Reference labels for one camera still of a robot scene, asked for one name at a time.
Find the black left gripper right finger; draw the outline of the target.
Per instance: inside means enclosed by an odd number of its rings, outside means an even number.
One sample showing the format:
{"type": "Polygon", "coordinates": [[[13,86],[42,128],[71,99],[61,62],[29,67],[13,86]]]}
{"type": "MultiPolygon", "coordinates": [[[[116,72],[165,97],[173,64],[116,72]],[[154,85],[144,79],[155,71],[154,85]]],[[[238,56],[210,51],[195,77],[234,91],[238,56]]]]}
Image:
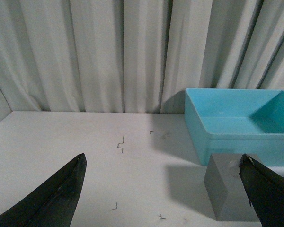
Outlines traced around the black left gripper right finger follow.
{"type": "Polygon", "coordinates": [[[240,179],[263,227],[284,227],[284,178],[251,156],[240,159],[240,179]]]}

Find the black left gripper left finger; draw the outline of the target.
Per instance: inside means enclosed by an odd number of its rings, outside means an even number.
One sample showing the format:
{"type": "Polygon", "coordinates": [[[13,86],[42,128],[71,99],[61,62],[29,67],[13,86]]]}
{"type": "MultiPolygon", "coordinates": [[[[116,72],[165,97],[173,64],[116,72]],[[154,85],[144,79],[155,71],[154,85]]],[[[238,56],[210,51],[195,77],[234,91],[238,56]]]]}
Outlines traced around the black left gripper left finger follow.
{"type": "Polygon", "coordinates": [[[87,160],[79,154],[28,196],[0,215],[0,227],[69,227],[85,178],[87,160]]]}

